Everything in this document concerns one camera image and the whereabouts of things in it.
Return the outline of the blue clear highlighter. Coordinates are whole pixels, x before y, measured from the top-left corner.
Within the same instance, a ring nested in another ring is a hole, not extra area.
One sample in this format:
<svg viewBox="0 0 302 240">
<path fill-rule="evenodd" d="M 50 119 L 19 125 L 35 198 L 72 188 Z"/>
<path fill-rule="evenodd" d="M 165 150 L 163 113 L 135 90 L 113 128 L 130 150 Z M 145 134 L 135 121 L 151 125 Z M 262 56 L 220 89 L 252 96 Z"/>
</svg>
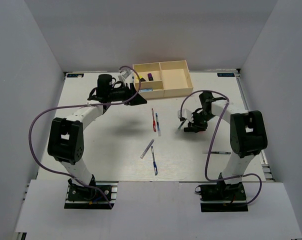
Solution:
<svg viewBox="0 0 302 240">
<path fill-rule="evenodd" d="M 153 89 L 151 89 L 151 88 L 146 88 L 146 89 L 141 89 L 141 90 L 139 91 L 139 93 L 152 92 L 152 91 L 153 91 Z"/>
</svg>

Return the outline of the yellow cap highlighter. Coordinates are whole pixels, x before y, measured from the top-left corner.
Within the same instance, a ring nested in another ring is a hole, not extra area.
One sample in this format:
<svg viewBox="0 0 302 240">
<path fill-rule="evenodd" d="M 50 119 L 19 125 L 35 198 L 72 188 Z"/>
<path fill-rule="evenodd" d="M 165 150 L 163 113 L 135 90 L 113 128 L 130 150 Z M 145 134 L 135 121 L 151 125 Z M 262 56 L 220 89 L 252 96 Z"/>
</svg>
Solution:
<svg viewBox="0 0 302 240">
<path fill-rule="evenodd" d="M 139 78 L 141 82 L 146 82 L 146 80 L 142 76 L 139 76 Z"/>
</svg>

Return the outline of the purple cap highlighter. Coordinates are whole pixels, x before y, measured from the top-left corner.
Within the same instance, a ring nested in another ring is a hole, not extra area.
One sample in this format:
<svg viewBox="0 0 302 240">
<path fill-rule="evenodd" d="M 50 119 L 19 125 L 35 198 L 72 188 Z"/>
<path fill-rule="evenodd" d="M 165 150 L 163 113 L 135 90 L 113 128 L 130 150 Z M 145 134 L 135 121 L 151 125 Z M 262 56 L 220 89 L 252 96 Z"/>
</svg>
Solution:
<svg viewBox="0 0 302 240">
<path fill-rule="evenodd" d="M 147 77 L 148 77 L 148 80 L 151 82 L 151 81 L 154 81 L 154 78 L 153 78 L 153 75 L 151 73 L 148 73 L 147 74 Z"/>
</svg>

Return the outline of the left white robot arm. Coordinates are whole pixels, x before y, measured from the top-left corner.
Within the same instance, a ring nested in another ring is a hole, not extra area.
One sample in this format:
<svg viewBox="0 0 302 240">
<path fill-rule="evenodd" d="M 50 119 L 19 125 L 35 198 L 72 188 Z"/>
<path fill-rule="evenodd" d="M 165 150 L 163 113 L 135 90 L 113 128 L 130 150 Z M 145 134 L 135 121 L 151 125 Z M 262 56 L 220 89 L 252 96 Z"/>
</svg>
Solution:
<svg viewBox="0 0 302 240">
<path fill-rule="evenodd" d="M 115 102 L 126 106 L 147 103 L 135 88 L 133 71 L 121 72 L 118 80 L 110 74 L 100 74 L 97 86 L 89 93 L 87 105 L 66 118 L 56 117 L 51 123 L 48 154 L 74 177 L 70 182 L 80 186 L 79 193 L 87 200 L 96 196 L 97 187 L 93 174 L 83 160 L 84 130 Z"/>
</svg>

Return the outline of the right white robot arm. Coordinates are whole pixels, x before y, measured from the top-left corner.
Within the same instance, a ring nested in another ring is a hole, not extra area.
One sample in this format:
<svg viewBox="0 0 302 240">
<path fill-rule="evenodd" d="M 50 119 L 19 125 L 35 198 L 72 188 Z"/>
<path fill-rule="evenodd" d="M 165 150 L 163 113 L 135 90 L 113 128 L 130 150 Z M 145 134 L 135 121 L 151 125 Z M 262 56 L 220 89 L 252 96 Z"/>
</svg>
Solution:
<svg viewBox="0 0 302 240">
<path fill-rule="evenodd" d="M 190 93 L 181 103 L 178 110 L 178 118 L 190 120 L 191 113 L 183 109 L 184 103 L 194 94 L 204 94 L 201 102 L 202 110 L 209 115 L 209 120 L 218 117 L 206 157 L 204 167 L 204 177 L 208 182 L 221 182 L 216 188 L 217 195 L 227 200 L 235 193 L 234 184 L 242 181 L 242 178 L 248 176 L 258 176 L 255 173 L 245 174 L 245 171 L 260 152 L 267 148 L 268 139 L 265 129 L 263 115 L 260 111 L 248 111 L 244 108 L 238 108 L 230 102 L 230 99 L 214 90 L 197 90 Z M 220 173 L 220 178 L 213 179 L 208 177 L 209 161 L 212 153 L 214 141 L 221 121 L 229 124 L 229 142 L 232 153 L 229 157 L 226 167 Z"/>
</svg>

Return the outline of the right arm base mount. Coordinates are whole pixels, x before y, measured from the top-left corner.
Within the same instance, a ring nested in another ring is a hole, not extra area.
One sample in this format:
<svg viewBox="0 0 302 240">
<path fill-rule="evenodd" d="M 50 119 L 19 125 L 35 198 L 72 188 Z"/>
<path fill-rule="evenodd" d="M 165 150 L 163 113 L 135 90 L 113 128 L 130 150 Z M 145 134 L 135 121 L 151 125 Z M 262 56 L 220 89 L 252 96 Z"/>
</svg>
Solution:
<svg viewBox="0 0 302 240">
<path fill-rule="evenodd" d="M 202 213 L 248 212 L 247 196 L 244 185 L 240 182 L 228 189 L 221 184 L 202 184 L 194 189 L 200 196 Z"/>
</svg>

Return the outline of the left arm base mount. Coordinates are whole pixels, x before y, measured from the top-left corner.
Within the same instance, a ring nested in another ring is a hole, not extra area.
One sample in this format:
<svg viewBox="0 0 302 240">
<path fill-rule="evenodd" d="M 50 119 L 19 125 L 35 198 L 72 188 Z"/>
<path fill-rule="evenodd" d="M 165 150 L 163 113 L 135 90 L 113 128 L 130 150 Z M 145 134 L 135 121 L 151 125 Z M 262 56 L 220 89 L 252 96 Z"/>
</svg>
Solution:
<svg viewBox="0 0 302 240">
<path fill-rule="evenodd" d="M 113 207 L 116 202 L 117 182 L 95 182 L 96 187 L 103 191 Z M 110 206 L 100 191 L 91 189 L 85 191 L 83 186 L 69 184 L 66 192 L 64 209 L 72 210 L 110 210 Z"/>
</svg>

